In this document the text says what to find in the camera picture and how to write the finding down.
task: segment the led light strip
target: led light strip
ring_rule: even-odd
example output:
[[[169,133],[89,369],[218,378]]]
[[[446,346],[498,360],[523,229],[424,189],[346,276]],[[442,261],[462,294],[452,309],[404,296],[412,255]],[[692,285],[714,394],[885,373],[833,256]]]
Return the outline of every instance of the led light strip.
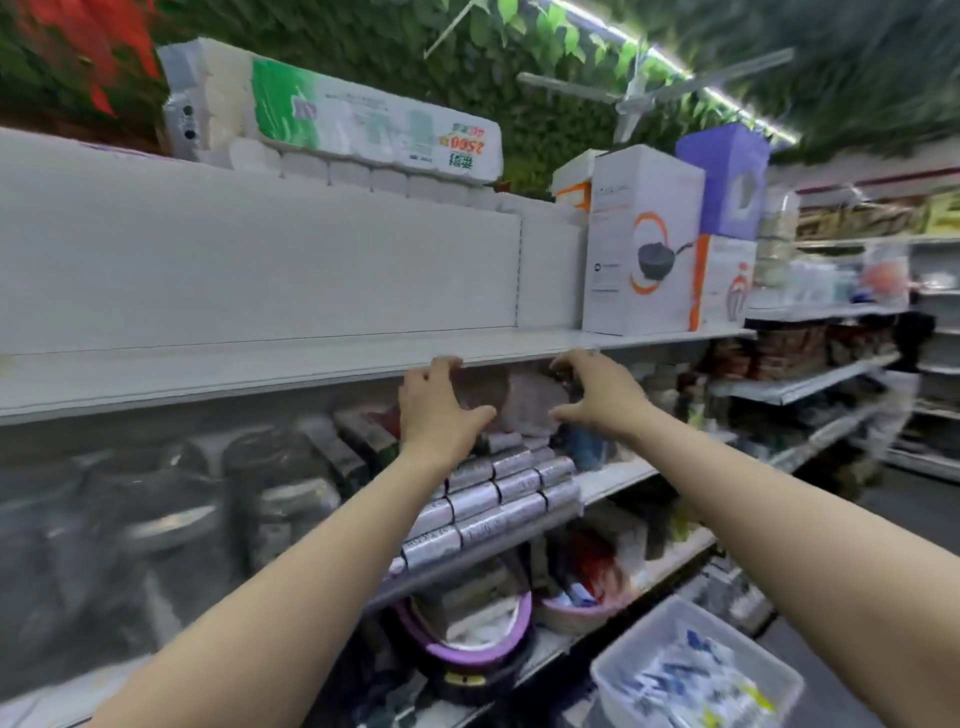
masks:
[[[592,12],[588,12],[583,8],[580,8],[574,5],[573,3],[567,2],[567,0],[547,0],[547,2],[553,3],[554,5],[561,7],[567,12],[572,12],[577,17],[585,20],[588,23],[591,23],[592,25],[595,25],[599,28],[603,28],[605,31],[607,31],[613,36],[617,36],[624,42],[636,43],[637,45],[639,45],[640,43],[639,38],[635,38],[613,25],[608,25],[604,20],[600,19],[599,17],[594,15]],[[668,68],[670,68],[674,73],[678,74],[679,76],[682,76],[684,79],[689,79],[693,77],[693,72],[690,71],[689,68],[685,68],[679,61],[668,56],[666,53],[661,51],[660,48],[656,46],[651,46],[648,53],[654,58],[656,58],[658,61],[666,65]],[[779,127],[776,124],[770,121],[767,121],[766,119],[753,115],[752,113],[744,109],[742,106],[737,104],[730,96],[725,94],[719,88],[713,88],[712,86],[708,86],[707,88],[704,89],[704,91],[708,93],[711,97],[713,97],[714,101],[718,102],[719,104],[722,104],[728,109],[733,109],[734,111],[736,111],[737,115],[739,115],[741,118],[746,119],[747,121],[754,122],[757,126],[759,126],[764,131],[769,132],[774,136],[778,136],[779,138],[783,139],[784,141],[790,144],[796,144],[798,141],[800,141],[800,137],[797,134],[789,132],[783,127]]]

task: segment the fan blade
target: fan blade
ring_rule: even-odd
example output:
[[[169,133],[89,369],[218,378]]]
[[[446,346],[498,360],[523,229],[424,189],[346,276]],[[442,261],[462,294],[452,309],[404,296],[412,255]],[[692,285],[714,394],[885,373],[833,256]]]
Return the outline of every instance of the fan blade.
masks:
[[[749,61],[734,63],[713,73],[694,76],[692,79],[679,84],[661,86],[656,91],[651,91],[636,99],[624,99],[616,105],[616,110],[619,113],[643,111],[644,104],[649,104],[651,101],[673,101],[709,85],[719,86],[741,76],[750,76],[759,71],[765,71],[767,68],[789,63],[793,60],[793,57],[794,49],[784,48],[776,53],[768,53],[766,56],[758,56]]]
[[[571,96],[579,96],[582,99],[589,99],[590,101],[599,101],[601,104],[615,104],[620,100],[620,97],[615,93],[609,93],[602,88],[571,84],[567,81],[561,81],[560,79],[548,79],[546,76],[535,76],[532,73],[518,73],[516,74],[516,79],[522,84],[535,85],[551,91],[559,91],[560,93],[567,93]]]

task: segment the green plant ceiling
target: green plant ceiling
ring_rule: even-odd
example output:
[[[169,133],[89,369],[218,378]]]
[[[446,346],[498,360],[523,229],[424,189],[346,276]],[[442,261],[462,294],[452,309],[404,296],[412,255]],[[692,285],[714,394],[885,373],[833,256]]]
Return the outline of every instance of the green plant ceiling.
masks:
[[[505,178],[543,195],[550,173],[589,147],[609,148],[611,107],[518,85],[518,71],[622,91],[637,46],[572,13],[528,0],[486,0],[428,59],[423,51],[467,0],[156,0],[156,44],[210,36],[258,54],[393,93],[463,109],[503,130]],[[601,0],[580,2],[698,72],[795,47],[790,65],[725,89],[803,135],[782,160],[822,161],[837,150],[902,154],[960,131],[960,3],[949,0]],[[156,136],[166,96],[132,50],[107,89],[116,118],[89,100],[89,60],[49,59],[0,5],[0,110],[54,115],[88,128]],[[51,31],[60,49],[70,46]],[[670,69],[643,57],[648,87]],[[633,142],[672,151],[681,135],[733,120],[706,94],[657,106]]]

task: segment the pan box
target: pan box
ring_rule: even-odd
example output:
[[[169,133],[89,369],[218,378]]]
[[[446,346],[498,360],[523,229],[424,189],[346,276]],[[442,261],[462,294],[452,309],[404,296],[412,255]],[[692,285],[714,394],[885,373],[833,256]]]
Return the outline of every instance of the pan box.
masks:
[[[743,328],[754,278],[756,243],[721,235],[697,238],[691,331]]]
[[[594,162],[584,331],[687,331],[704,171],[643,145]]]

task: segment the silver wrapped roll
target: silver wrapped roll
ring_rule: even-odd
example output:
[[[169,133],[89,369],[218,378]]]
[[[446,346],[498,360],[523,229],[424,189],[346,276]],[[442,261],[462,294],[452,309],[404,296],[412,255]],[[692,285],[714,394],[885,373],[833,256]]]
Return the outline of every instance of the silver wrapped roll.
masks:
[[[407,562],[407,569],[415,569],[456,553],[460,550],[460,543],[460,531],[452,525],[445,525],[408,541],[401,552]]]
[[[549,488],[573,477],[577,473],[577,466],[566,455],[561,455],[540,463],[536,466],[536,470],[540,474],[543,487]]]
[[[510,448],[496,455],[491,455],[493,461],[493,477],[499,480],[501,477],[513,475],[527,468],[534,467],[534,453],[527,448]]]
[[[565,503],[570,503],[580,499],[580,486],[576,480],[565,480],[550,488],[543,489],[543,497],[546,498],[547,510],[554,510]]]
[[[460,522],[496,508],[500,502],[500,492],[492,483],[482,483],[447,496],[447,500],[453,506],[454,522]]]
[[[531,493],[512,503],[504,503],[500,508],[506,511],[510,527],[517,528],[546,513],[546,500],[541,493]]]
[[[471,485],[493,479],[493,462],[489,457],[474,457],[464,460],[446,479],[446,493],[456,493]]]
[[[445,525],[453,523],[453,506],[446,498],[431,500],[420,511],[417,520],[414,521],[414,527],[410,529],[407,541],[422,536],[427,531],[435,531]]]
[[[493,485],[500,491],[500,502],[509,503],[540,489],[540,473],[533,468],[495,480]]]
[[[485,541],[498,533],[509,530],[510,516],[511,511],[499,506],[457,523],[457,530],[460,531],[464,548],[469,548],[477,542]]]

